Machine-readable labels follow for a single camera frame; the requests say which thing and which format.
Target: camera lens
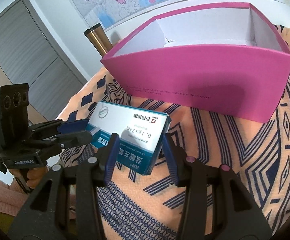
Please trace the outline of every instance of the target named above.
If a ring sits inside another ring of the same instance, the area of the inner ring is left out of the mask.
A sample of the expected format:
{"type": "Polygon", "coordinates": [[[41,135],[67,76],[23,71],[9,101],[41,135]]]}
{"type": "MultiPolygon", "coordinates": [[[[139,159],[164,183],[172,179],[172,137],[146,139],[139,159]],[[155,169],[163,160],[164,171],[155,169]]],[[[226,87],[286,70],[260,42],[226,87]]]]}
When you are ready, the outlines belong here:
{"type": "Polygon", "coordinates": [[[20,105],[20,93],[19,92],[16,92],[14,95],[13,95],[13,104],[15,106],[19,106],[20,105]]]}
{"type": "Polygon", "coordinates": [[[27,92],[24,92],[22,94],[22,101],[26,102],[27,101],[27,92]]]}
{"type": "Polygon", "coordinates": [[[10,97],[6,96],[4,99],[3,99],[3,107],[8,110],[10,108],[10,105],[11,105],[11,99],[10,97]]]}

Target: pink rivet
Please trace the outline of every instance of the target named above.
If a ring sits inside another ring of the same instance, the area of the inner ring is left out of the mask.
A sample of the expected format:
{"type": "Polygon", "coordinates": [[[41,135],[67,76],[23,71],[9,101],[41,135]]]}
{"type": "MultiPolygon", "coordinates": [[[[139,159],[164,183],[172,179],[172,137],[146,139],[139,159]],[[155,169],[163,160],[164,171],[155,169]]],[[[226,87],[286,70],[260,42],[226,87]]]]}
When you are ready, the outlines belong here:
{"type": "Polygon", "coordinates": [[[228,166],[228,165],[226,165],[226,164],[223,164],[223,165],[221,166],[221,169],[222,169],[223,171],[229,171],[229,170],[230,170],[230,166],[228,166]]]}
{"type": "Polygon", "coordinates": [[[189,163],[193,163],[193,162],[196,161],[196,158],[193,157],[193,156],[187,156],[187,157],[186,157],[186,161],[189,162],[189,163]]]}

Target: finger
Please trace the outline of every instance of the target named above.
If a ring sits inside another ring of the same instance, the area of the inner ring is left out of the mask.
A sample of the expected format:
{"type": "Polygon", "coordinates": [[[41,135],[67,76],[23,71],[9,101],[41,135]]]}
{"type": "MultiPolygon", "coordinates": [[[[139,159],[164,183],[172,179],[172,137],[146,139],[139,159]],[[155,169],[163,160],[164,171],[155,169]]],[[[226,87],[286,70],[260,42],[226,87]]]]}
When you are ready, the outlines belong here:
{"type": "Polygon", "coordinates": [[[30,188],[35,188],[37,187],[39,182],[40,182],[40,179],[29,179],[26,184],[30,188]]]}
{"type": "Polygon", "coordinates": [[[33,168],[28,171],[28,179],[41,179],[48,172],[47,167],[33,168]]]}
{"type": "Polygon", "coordinates": [[[13,175],[13,176],[15,176],[15,177],[17,177],[17,178],[20,178],[21,177],[21,173],[20,173],[20,170],[13,170],[13,169],[8,169],[9,170],[9,172],[13,175]]]}

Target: medicine box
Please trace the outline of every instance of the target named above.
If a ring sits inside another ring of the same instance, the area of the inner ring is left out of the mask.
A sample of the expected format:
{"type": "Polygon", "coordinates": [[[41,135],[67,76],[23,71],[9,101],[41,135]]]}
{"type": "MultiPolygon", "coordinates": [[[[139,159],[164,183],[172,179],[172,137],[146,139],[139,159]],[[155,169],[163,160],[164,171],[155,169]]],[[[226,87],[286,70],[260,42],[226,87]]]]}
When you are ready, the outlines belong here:
{"type": "Polygon", "coordinates": [[[120,137],[117,161],[142,175],[149,175],[162,148],[162,136],[168,131],[166,113],[100,101],[87,130],[93,134],[91,144],[106,146],[112,133],[120,137]]]}

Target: blue geometric pattern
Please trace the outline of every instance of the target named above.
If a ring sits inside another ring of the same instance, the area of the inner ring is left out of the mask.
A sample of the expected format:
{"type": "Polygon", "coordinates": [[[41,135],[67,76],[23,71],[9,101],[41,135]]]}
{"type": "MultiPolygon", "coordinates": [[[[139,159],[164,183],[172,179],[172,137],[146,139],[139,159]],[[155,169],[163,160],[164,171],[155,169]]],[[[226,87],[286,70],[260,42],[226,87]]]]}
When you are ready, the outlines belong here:
{"type": "Polygon", "coordinates": [[[153,196],[159,192],[161,192],[163,189],[168,188],[169,186],[174,185],[174,182],[172,181],[170,176],[167,176],[148,187],[144,188],[144,191],[147,192],[149,195],[153,196]]]}
{"type": "Polygon", "coordinates": [[[89,95],[84,96],[81,100],[81,106],[91,103],[93,101],[93,95],[94,93],[92,92],[89,95]]]}
{"type": "Polygon", "coordinates": [[[106,75],[97,82],[97,89],[103,87],[106,84],[106,75]]]}
{"type": "Polygon", "coordinates": [[[280,186],[279,186],[279,192],[284,186],[284,183],[286,182],[286,179],[290,173],[290,157],[288,157],[286,164],[284,166],[283,172],[281,174],[281,179],[280,179],[280,186]]]}
{"type": "Polygon", "coordinates": [[[97,194],[102,217],[122,239],[175,239],[175,231],[137,206],[115,183],[98,188],[97,194]]]}
{"type": "Polygon", "coordinates": [[[182,147],[186,151],[185,138],[182,131],[181,124],[178,122],[173,127],[170,127],[168,133],[173,137],[175,144],[182,147]]]}
{"type": "Polygon", "coordinates": [[[246,147],[243,155],[239,155],[241,166],[243,166],[251,157],[254,156],[256,152],[262,147],[264,141],[266,140],[267,136],[269,135],[270,131],[274,127],[275,120],[270,120],[268,123],[262,125],[261,129],[258,133],[254,136],[251,140],[249,145],[246,147]]]}
{"type": "Polygon", "coordinates": [[[91,113],[93,113],[93,111],[95,110],[96,106],[97,106],[97,103],[94,102],[94,103],[92,103],[92,104],[88,107],[88,110],[89,110],[91,113]]]}
{"type": "Polygon", "coordinates": [[[74,161],[77,161],[78,164],[81,164],[84,160],[87,160],[89,157],[95,156],[96,152],[91,144],[86,145],[82,153],[77,156],[74,161]]]}
{"type": "Polygon", "coordinates": [[[68,148],[68,149],[65,149],[63,152],[62,152],[62,155],[61,155],[61,159],[63,161],[63,163],[68,163],[70,162],[70,164],[73,162],[71,160],[71,158],[73,156],[76,156],[79,154],[79,152],[81,151],[83,147],[80,146],[80,147],[75,147],[75,148],[68,148]]]}
{"type": "Polygon", "coordinates": [[[147,99],[145,100],[143,103],[141,103],[138,108],[146,108],[147,105],[149,105],[151,102],[153,102],[154,100],[152,99],[147,99]]]}
{"type": "Polygon", "coordinates": [[[129,174],[128,174],[128,178],[132,181],[135,182],[136,181],[136,171],[133,171],[131,169],[129,169],[129,174]]]}
{"type": "Polygon", "coordinates": [[[268,147],[245,170],[249,191],[253,192],[256,202],[261,207],[264,206],[274,184],[279,168],[280,154],[278,132],[276,132],[268,143],[268,147]]]}
{"type": "Polygon", "coordinates": [[[232,167],[232,158],[230,156],[230,150],[221,124],[221,120],[217,113],[209,112],[209,114],[212,119],[214,131],[216,133],[218,145],[221,152],[221,163],[232,167]]]}
{"type": "Polygon", "coordinates": [[[270,218],[270,215],[271,215],[271,212],[272,212],[272,210],[265,216],[265,219],[268,221],[269,220],[269,218],[270,218]]]}
{"type": "Polygon", "coordinates": [[[77,119],[77,113],[78,113],[78,110],[72,112],[69,114],[69,117],[67,119],[68,122],[73,122],[73,121],[76,121],[77,119]]]}
{"type": "Polygon", "coordinates": [[[233,141],[235,143],[238,155],[240,157],[239,161],[242,166],[242,161],[244,160],[244,155],[245,155],[245,146],[244,146],[243,139],[241,137],[241,134],[239,133],[239,130],[237,128],[234,118],[230,115],[225,115],[225,119],[229,127],[230,133],[233,137],[233,141]]]}
{"type": "Polygon", "coordinates": [[[146,108],[146,109],[155,111],[157,108],[159,108],[164,103],[165,102],[163,102],[163,101],[157,101],[154,104],[152,104],[149,108],[146,108]]]}
{"type": "Polygon", "coordinates": [[[207,163],[209,161],[208,145],[206,140],[206,135],[203,128],[203,123],[199,110],[191,107],[193,124],[195,127],[197,142],[198,142],[198,160],[201,163],[207,163]]]}
{"type": "Polygon", "coordinates": [[[163,205],[169,207],[170,209],[174,209],[182,205],[184,203],[184,200],[185,200],[185,191],[165,201],[163,205]]]}
{"type": "Polygon", "coordinates": [[[123,167],[123,165],[119,162],[116,162],[115,164],[116,168],[118,168],[121,171],[121,168],[123,167]]]}
{"type": "Polygon", "coordinates": [[[171,114],[172,112],[174,112],[178,107],[180,107],[181,105],[178,104],[172,104],[170,105],[168,108],[166,108],[163,113],[167,113],[167,114],[171,114]]]}
{"type": "Polygon", "coordinates": [[[213,205],[213,194],[207,196],[207,207],[213,205]]]}

